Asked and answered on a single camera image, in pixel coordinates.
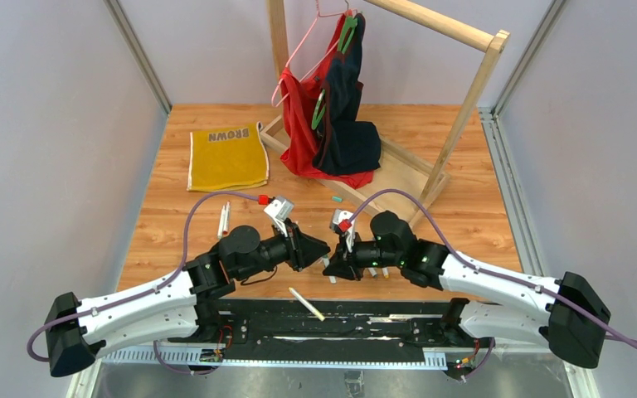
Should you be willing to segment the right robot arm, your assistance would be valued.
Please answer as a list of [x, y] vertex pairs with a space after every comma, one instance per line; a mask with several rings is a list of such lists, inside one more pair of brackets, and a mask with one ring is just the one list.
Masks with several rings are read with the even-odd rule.
[[339, 242], [324, 275], [360, 280], [367, 268], [394, 266], [418, 287], [479, 297], [451, 301], [441, 322], [447, 331], [529, 342], [572, 365], [598, 366], [610, 310], [583, 276], [566, 272], [555, 279], [484, 263], [417, 238], [391, 211], [372, 218], [373, 240], [360, 241], [351, 215], [344, 210], [333, 214], [331, 228]]

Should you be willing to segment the white pen yellow cap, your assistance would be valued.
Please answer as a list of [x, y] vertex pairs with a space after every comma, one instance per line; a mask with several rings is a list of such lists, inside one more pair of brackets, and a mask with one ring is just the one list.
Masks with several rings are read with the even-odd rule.
[[310, 313], [312, 313], [319, 321], [323, 322], [326, 317], [315, 307], [313, 306], [304, 296], [302, 296], [296, 289], [293, 287], [288, 287], [289, 293], [299, 302], [301, 303]]

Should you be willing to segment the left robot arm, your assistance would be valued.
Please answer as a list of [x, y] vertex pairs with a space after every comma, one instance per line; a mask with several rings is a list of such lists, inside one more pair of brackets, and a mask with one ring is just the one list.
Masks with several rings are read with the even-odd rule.
[[236, 289], [236, 282], [286, 263], [301, 271], [330, 248], [303, 233], [291, 220], [285, 233], [261, 239], [252, 226], [238, 226], [179, 273], [114, 294], [78, 299], [57, 296], [46, 316], [46, 347], [53, 377], [70, 376], [111, 352], [144, 342], [209, 338], [221, 327], [216, 300]]

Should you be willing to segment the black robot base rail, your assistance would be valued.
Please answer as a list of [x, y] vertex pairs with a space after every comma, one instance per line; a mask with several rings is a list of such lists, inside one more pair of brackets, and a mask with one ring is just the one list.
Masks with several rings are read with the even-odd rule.
[[229, 298], [216, 302], [220, 318], [189, 337], [166, 337], [162, 346], [204, 344], [225, 364], [253, 361], [299, 366], [416, 365], [430, 350], [446, 355], [443, 367], [466, 358], [471, 368], [493, 348], [455, 326], [444, 301], [318, 300], [319, 319], [295, 299]]

